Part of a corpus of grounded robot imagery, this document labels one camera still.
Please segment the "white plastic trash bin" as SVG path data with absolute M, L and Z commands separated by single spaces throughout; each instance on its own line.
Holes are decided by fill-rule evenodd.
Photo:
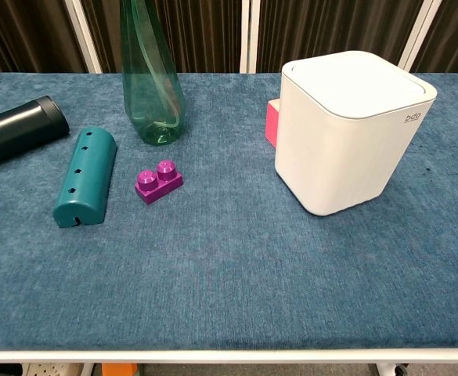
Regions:
M 281 70 L 275 169 L 326 216 L 382 194 L 438 93 L 370 52 L 293 60 Z

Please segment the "purple two-stud building block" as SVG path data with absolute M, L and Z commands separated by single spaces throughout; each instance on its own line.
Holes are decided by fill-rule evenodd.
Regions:
M 182 174 L 171 160 L 162 160 L 155 170 L 142 170 L 135 182 L 135 192 L 146 204 L 166 196 L 183 184 Z

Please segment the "pink and beige block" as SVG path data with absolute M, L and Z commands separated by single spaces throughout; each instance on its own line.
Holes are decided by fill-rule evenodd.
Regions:
M 279 105 L 280 98 L 271 99 L 267 103 L 265 119 L 265 138 L 276 147 L 277 129 L 279 123 Z

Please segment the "blue table cloth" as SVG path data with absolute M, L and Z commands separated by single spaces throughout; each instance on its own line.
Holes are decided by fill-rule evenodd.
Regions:
M 458 74 L 384 192 L 327 217 L 276 175 L 278 74 L 184 74 L 189 127 L 145 145 L 117 74 L 0 74 L 0 112 L 48 95 L 71 134 L 0 164 L 0 350 L 458 348 Z M 103 222 L 53 218 L 82 129 L 117 152 Z M 183 184 L 146 204 L 137 175 Z

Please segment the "green transparent spray bottle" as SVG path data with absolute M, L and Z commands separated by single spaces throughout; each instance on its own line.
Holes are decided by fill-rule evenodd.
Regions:
M 184 129 L 184 95 L 153 0 L 120 0 L 124 106 L 144 143 L 163 146 Z

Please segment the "teal half-round holder with holes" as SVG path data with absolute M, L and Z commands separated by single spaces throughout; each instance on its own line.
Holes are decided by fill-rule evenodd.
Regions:
M 117 144 L 103 128 L 80 132 L 55 207 L 60 228 L 103 222 Z

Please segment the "orange object under table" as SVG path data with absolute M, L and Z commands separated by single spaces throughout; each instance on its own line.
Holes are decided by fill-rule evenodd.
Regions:
M 138 371 L 136 363 L 102 363 L 102 376 L 135 376 Z

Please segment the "black cylindrical thermos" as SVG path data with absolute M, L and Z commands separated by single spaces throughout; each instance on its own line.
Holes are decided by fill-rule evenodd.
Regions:
M 62 111 L 43 96 L 0 113 L 0 162 L 70 133 Z

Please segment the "white perforated object under table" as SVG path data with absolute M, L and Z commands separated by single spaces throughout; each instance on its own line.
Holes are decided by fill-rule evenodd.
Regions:
M 22 363 L 22 376 L 81 376 L 83 363 Z

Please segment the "dark brown curtain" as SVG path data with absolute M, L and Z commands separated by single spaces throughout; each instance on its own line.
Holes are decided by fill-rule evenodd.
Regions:
M 240 70 L 243 0 L 153 0 L 177 71 Z M 120 0 L 81 0 L 105 73 L 121 69 Z M 398 63 L 423 0 L 261 0 L 256 71 L 363 50 Z M 0 0 L 0 72 L 85 73 L 63 0 Z M 458 73 L 458 0 L 442 0 L 411 68 Z

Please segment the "white partition frame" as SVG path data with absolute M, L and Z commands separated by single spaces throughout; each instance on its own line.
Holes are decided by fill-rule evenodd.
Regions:
M 81 0 L 63 0 L 63 4 L 76 35 L 86 68 L 92 74 L 101 74 L 103 70 Z M 441 4 L 442 0 L 423 0 L 398 61 L 399 68 L 404 71 L 411 70 Z M 256 72 L 260 8 L 261 0 L 242 1 L 241 74 Z

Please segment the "white table frame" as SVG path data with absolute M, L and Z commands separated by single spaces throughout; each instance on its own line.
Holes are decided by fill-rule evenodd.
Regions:
M 0 351 L 0 363 L 458 363 L 458 349 Z

